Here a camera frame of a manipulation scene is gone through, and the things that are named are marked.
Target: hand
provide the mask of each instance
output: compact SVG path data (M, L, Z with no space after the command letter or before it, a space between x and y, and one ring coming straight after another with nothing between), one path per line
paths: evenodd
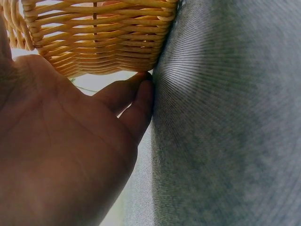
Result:
M150 75L86 96L40 56L13 61L0 22L0 225L97 226L149 125Z

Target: wicker weave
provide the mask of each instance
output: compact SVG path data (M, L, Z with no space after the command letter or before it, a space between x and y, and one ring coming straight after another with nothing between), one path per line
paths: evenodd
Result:
M0 0L0 11L12 48L36 48L58 72L76 77L151 70L177 1Z

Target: gray fabric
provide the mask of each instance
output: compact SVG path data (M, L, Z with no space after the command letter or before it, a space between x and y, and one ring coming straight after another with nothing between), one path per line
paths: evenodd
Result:
M300 12L299 0L180 3L126 226L301 225Z

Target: palm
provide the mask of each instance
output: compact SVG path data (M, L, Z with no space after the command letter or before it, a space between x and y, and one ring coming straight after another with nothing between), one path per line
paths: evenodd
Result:
M96 224L134 166L151 83L138 75L88 97L41 57L9 58L0 56L0 180L18 182L12 204L31 225Z

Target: finger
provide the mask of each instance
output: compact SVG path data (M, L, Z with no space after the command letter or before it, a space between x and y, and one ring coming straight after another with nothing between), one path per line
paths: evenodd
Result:
M0 5L0 60L12 60L8 35L4 24L4 15Z
M154 88L152 82L142 82L134 102L119 118L130 131L137 144L140 143L151 121L153 95Z
M150 80L151 74L137 73L126 81L116 81L93 95L114 114L119 115L134 100L141 82Z

